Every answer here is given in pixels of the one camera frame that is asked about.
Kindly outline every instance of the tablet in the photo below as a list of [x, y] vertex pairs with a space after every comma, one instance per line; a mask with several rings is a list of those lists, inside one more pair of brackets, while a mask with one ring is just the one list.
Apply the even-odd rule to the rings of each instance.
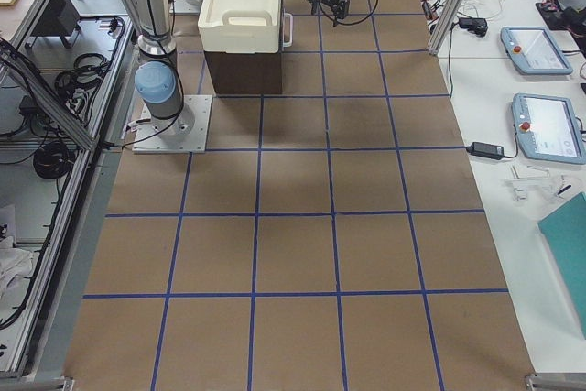
[[573, 72], [556, 40], [544, 27], [504, 27], [501, 41], [521, 73], [569, 75]]
[[586, 164], [586, 149], [568, 98], [518, 93], [512, 109], [517, 142], [527, 157]]

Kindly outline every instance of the teal folder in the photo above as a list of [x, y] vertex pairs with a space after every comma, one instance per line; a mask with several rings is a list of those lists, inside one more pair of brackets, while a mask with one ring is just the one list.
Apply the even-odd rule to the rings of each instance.
[[583, 192], [539, 222], [566, 283], [586, 336], [586, 194]]

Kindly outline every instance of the white box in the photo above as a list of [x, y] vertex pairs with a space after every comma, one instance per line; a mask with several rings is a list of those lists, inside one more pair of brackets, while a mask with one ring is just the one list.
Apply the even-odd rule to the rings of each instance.
[[235, 54], [279, 51], [281, 0], [203, 0], [203, 49]]

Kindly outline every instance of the container handle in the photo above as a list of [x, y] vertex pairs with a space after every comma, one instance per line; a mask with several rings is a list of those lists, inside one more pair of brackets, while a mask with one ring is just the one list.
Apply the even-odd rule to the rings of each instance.
[[222, 15], [222, 22], [225, 26], [230, 25], [231, 18], [263, 18], [265, 25], [269, 26], [273, 22], [273, 17], [268, 14], [268, 11], [240, 11], [240, 10], [228, 10]]
[[290, 13], [283, 13], [289, 19], [289, 41], [285, 41], [285, 33], [283, 33], [283, 48], [289, 48], [293, 44], [293, 15]]

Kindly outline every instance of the tablet screen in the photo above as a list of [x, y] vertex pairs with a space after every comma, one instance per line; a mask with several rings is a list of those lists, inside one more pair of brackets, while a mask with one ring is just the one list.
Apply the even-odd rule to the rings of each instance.
[[538, 153], [581, 157], [576, 147], [574, 127], [563, 101], [526, 98], [531, 119], [531, 133]]
[[541, 29], [511, 29], [511, 37], [520, 46], [527, 64], [533, 69], [564, 69], [564, 63]]

